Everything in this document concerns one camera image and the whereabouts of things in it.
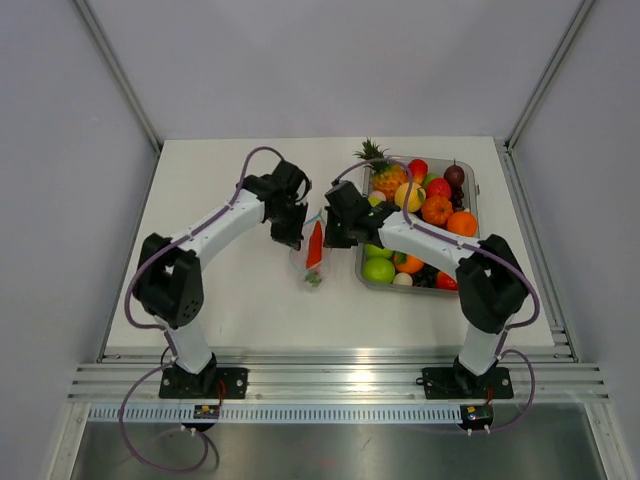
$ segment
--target gray wall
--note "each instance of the gray wall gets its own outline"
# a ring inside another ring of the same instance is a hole
[[[516,146],[585,359],[601,364],[640,471],[640,3],[599,2]]]
[[[0,476],[33,480],[97,354],[154,159],[70,2],[2,2],[0,38]]]
[[[578,0],[92,0],[164,138],[506,136]]]

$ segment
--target gray floor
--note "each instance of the gray floor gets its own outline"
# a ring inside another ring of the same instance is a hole
[[[511,407],[499,406],[505,410]],[[166,424],[128,425],[150,460],[174,468],[198,460],[201,445],[185,434],[147,444]],[[467,438],[427,432],[440,427],[378,425],[216,425],[211,455],[194,479],[604,479],[584,411],[536,406],[513,430]],[[74,480],[176,478],[128,457],[117,424],[86,429]]]

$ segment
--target pineapple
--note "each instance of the pineapple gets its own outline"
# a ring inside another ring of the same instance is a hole
[[[384,158],[384,152],[370,138],[362,142],[362,151],[355,152],[354,155],[363,160],[376,160]],[[393,202],[396,190],[403,183],[409,181],[407,172],[400,165],[394,165],[386,162],[371,162],[373,165],[373,173],[371,174],[371,186],[374,190],[379,190],[387,197],[388,202]]]

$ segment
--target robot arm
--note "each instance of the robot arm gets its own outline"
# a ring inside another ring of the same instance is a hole
[[[171,237],[154,233],[145,239],[138,267],[172,239],[189,237],[155,261],[133,291],[145,311],[166,328],[177,365],[187,374],[209,379],[215,374],[215,356],[196,319],[204,302],[202,270],[231,241],[266,220],[271,222],[273,240],[299,249],[307,214],[307,204],[297,198],[303,182],[306,194],[311,187],[306,175],[295,165],[281,161],[270,175],[246,177],[234,204],[204,229],[198,226],[219,214],[224,206]]]
[[[461,389],[471,391],[476,379],[495,365],[505,326],[520,310],[528,291],[503,266],[460,245],[482,247],[520,269],[506,241],[497,235],[476,240],[442,230],[438,230],[440,238],[425,235],[407,223],[398,207],[385,202],[371,207],[347,181],[337,183],[325,196],[329,202],[328,247],[371,243],[418,257],[457,280],[462,311],[470,325],[454,368]],[[433,228],[417,218],[414,223]]]

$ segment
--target fruit bin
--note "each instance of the fruit bin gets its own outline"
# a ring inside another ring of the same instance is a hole
[[[387,158],[391,158],[393,160],[400,161],[404,164],[409,164],[414,159],[420,159],[427,163],[429,166],[429,173],[435,173],[438,176],[442,176],[444,171],[454,164],[453,160],[443,160],[436,158],[427,158],[427,157],[416,157],[416,156],[389,156]],[[475,176],[473,174],[473,169],[466,163],[460,162],[458,160],[455,161],[455,164],[462,167],[465,173],[465,180],[462,184],[462,192],[464,193],[464,198],[462,199],[462,206],[465,209],[469,209],[469,211],[478,219],[478,229],[476,230],[476,234],[474,237],[480,237],[481,225],[478,216],[478,202],[477,196],[480,194],[480,188],[476,184]],[[371,187],[371,170],[369,168],[365,169],[364,174],[364,185],[363,192],[368,196],[372,192]],[[406,285],[395,285],[388,283],[376,283],[371,282],[364,278],[362,275],[362,269],[364,268],[364,264],[367,257],[364,251],[364,245],[358,245],[356,250],[356,277],[360,280],[367,288],[373,290],[384,290],[389,292],[398,292],[398,293],[410,293],[417,295],[441,295],[441,296],[457,296],[457,291],[452,290],[442,290],[439,288],[429,288],[429,287],[419,287],[419,286],[406,286]]]

